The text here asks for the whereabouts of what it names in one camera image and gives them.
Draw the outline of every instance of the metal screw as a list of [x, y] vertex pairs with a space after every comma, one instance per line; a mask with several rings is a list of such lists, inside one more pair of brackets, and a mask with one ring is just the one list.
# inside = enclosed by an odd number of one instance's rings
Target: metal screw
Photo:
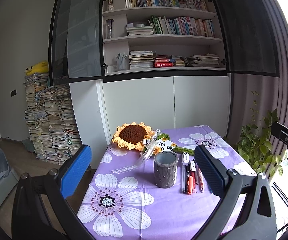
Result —
[[48, 173], [52, 176], [55, 176], [57, 174], [58, 170], [57, 169], [51, 169]]
[[258, 175], [261, 176], [262, 179], [265, 179], [265, 178], [266, 178], [266, 174], [265, 174], [264, 172], [260, 172]]
[[237, 175], [237, 171], [234, 169], [229, 169], [228, 170], [230, 174], [232, 174], [233, 176]]
[[21, 175], [21, 178], [22, 178], [22, 179], [27, 179], [27, 177], [28, 177], [28, 174], [27, 174], [27, 173], [23, 173], [23, 174]]

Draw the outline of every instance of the door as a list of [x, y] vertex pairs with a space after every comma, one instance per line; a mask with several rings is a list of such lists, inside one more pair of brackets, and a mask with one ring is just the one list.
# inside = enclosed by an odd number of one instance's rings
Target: door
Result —
[[51, 85], [102, 79], [102, 0], [55, 0], [49, 40]]
[[230, 73], [279, 77], [273, 26], [263, 0], [214, 0]]

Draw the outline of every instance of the white flower print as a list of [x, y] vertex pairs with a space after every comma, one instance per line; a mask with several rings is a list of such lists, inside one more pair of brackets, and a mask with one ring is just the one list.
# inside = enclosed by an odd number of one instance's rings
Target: white flower print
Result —
[[180, 138], [178, 140], [180, 143], [189, 144], [188, 146], [184, 146], [184, 148], [195, 150], [197, 145], [203, 144], [216, 159], [222, 159], [225, 156], [229, 156], [229, 153], [222, 148], [230, 148], [230, 146], [215, 132], [210, 132], [205, 136], [201, 133], [195, 133], [190, 134], [189, 137], [193, 140], [190, 138]]
[[151, 218], [142, 210], [131, 206], [146, 206], [154, 202], [154, 198], [137, 188], [137, 179], [125, 177], [117, 184], [117, 178], [112, 174], [98, 174], [95, 178], [97, 190], [90, 185], [87, 189], [78, 218], [83, 224], [97, 219], [93, 230], [100, 236], [122, 237], [121, 223], [117, 220], [118, 214], [131, 228], [146, 229], [151, 225]]
[[247, 162], [241, 162], [234, 165], [234, 169], [241, 175], [256, 176], [257, 173]]
[[127, 154], [127, 151], [124, 148], [117, 147], [117, 145], [110, 144], [108, 145], [107, 150], [104, 153], [104, 156], [100, 163], [110, 163], [112, 160], [111, 153], [116, 156], [124, 156], [125, 154]]

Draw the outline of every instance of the pen cup on shelf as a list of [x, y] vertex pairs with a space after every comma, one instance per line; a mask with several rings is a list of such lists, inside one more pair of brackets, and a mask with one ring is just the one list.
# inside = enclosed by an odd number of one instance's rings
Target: pen cup on shelf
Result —
[[176, 183], [178, 155], [163, 151], [154, 157], [155, 183], [161, 188], [170, 188]]
[[123, 53], [123, 54], [119, 53], [116, 56], [116, 69], [117, 69], [117, 71], [128, 70], [126, 57], [127, 57], [127, 55], [125, 55], [125, 53]]
[[113, 38], [113, 19], [107, 19], [106, 21], [106, 39]]

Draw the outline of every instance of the blue gripper pad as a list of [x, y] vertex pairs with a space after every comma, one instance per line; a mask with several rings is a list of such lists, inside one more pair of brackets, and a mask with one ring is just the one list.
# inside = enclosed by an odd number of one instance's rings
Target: blue gripper pad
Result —
[[229, 177], [220, 160], [215, 159], [204, 145], [195, 148], [195, 161], [214, 195], [224, 197]]
[[91, 148], [88, 145], [82, 145], [75, 155], [60, 168], [60, 191], [65, 199], [73, 195], [91, 160]]

